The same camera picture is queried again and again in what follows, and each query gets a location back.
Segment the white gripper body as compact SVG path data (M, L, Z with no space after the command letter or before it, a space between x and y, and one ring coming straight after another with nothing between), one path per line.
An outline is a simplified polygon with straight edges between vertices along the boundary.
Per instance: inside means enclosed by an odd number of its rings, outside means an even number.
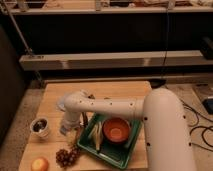
M62 118L61 126L70 131L77 128L80 125L80 113L79 112L66 112Z

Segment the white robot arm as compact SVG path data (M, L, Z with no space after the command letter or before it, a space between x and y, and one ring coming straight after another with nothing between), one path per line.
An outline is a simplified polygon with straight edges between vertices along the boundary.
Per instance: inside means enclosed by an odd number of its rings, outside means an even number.
M64 98L66 129L79 125L82 112L95 112L144 122L149 171L197 171L181 100L157 88L142 98L90 99L84 90Z

